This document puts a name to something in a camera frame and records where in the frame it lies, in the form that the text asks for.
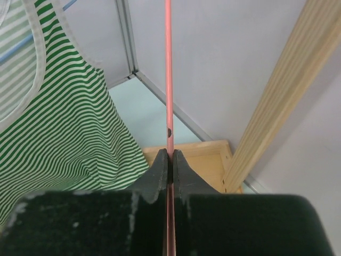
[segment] white floor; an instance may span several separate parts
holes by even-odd
[[[109,90],[118,113],[141,148],[166,145],[166,106],[137,78]],[[174,116],[174,143],[200,139]],[[243,184],[244,193],[254,192]]]

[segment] pink stick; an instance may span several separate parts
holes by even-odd
[[[167,153],[173,160],[173,72],[172,72],[172,6],[166,0],[166,109],[167,109]]]

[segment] tank top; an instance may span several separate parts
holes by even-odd
[[[0,53],[34,38],[1,66],[0,227],[28,192],[123,189],[139,178],[148,169],[142,150],[59,2],[12,0],[0,21]]]

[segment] black object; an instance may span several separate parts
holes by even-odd
[[[333,255],[304,198],[219,194],[178,150],[169,166],[163,149],[126,190],[24,197],[2,233],[0,255],[162,255],[168,175],[179,256]]]

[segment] wooden post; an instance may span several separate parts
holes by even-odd
[[[341,0],[307,0],[224,175],[227,192],[235,192],[260,159],[340,35]]]

